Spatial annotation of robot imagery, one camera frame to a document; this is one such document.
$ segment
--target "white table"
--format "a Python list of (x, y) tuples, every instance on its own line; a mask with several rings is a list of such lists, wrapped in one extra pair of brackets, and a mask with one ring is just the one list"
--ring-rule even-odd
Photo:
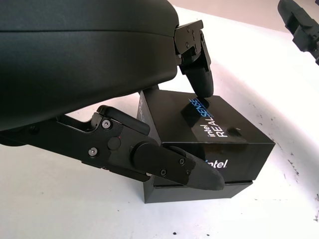
[[(215, 94), (277, 143), (255, 183), (233, 199), (144, 204), (140, 182), (31, 146), (0, 146), (1, 238), (318, 238), (319, 66), (289, 34), (176, 9), (181, 23), (203, 19)], [(180, 73), (160, 88), (192, 92)], [(71, 115), (88, 120), (108, 104), (136, 116), (138, 100)]]

